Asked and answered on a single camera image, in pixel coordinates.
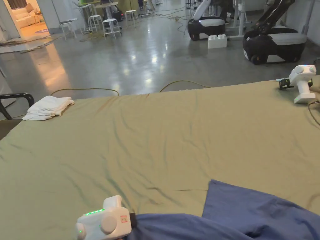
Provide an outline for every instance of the black chair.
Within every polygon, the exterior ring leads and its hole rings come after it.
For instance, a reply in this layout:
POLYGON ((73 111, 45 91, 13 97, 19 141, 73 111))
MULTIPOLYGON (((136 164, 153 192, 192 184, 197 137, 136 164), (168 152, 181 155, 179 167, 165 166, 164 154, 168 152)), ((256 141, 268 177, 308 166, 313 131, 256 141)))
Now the black chair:
POLYGON ((10 98, 25 98, 28 100, 29 106, 31 107, 35 100, 33 96, 28 93, 12 93, 12 94, 2 94, 0 95, 0 112, 10 121, 0 121, 0 140, 4 138, 15 126, 17 126, 22 120, 13 120, 10 114, 7 112, 6 108, 1 103, 2 99, 10 98))

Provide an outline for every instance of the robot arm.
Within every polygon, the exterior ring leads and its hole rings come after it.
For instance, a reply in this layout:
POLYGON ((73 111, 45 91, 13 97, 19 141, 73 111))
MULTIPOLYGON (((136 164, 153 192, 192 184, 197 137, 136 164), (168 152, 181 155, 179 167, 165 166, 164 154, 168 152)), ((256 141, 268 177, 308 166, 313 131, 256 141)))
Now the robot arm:
POLYGON ((199 20, 204 14, 204 12, 206 11, 206 9, 209 7, 210 3, 211 3, 211 0, 203 0, 202 3, 197 8, 196 12, 194 13, 193 19, 199 20))
POLYGON ((255 30, 265 34, 268 33, 268 31, 276 25, 277 21, 294 2, 295 0, 274 0, 274 4, 257 22, 254 27, 255 30))

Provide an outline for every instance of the white plastic block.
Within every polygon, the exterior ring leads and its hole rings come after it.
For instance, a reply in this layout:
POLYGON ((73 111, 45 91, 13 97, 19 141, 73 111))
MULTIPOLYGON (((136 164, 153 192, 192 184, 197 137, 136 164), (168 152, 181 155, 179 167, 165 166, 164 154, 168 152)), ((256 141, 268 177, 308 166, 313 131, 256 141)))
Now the white plastic block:
POLYGON ((223 35, 211 35, 208 38, 208 48, 222 48, 227 47, 227 36, 223 35))

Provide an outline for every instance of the white towel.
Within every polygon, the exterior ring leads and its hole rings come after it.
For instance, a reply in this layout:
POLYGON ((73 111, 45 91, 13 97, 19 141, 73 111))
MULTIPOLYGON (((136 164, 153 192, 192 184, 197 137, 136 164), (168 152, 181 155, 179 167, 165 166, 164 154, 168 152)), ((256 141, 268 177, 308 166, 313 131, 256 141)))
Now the white towel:
POLYGON ((75 102, 70 97, 56 98, 53 96, 46 96, 32 105, 22 119, 46 120, 56 115, 61 116, 63 110, 65 110, 68 105, 73 105, 74 103, 75 102))

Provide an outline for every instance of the green led light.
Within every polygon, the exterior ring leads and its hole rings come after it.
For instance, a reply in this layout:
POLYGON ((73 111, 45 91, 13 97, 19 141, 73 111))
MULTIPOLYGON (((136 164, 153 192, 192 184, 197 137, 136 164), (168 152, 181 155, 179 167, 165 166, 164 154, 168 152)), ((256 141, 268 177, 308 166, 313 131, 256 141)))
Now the green led light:
POLYGON ((93 213, 96 213, 96 212, 101 212, 101 211, 103 211, 103 210, 104 210, 104 208, 103 208, 103 209, 96 210, 96 211, 93 211, 93 212, 88 212, 88 213, 86 213, 86 215, 90 215, 90 214, 93 214, 93 213))

